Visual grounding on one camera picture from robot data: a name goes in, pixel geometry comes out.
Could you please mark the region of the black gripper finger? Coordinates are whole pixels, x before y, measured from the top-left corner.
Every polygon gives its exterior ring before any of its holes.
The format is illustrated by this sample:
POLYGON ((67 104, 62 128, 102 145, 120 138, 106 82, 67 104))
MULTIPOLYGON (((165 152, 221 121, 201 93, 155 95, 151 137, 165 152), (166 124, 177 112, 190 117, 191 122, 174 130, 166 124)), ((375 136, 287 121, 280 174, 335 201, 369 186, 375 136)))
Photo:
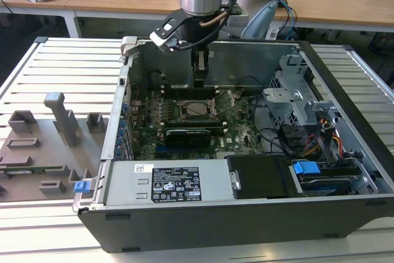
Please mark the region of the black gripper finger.
POLYGON ((203 88, 204 80, 209 74, 209 48, 207 46, 192 48, 191 66, 193 69, 193 87, 203 88))

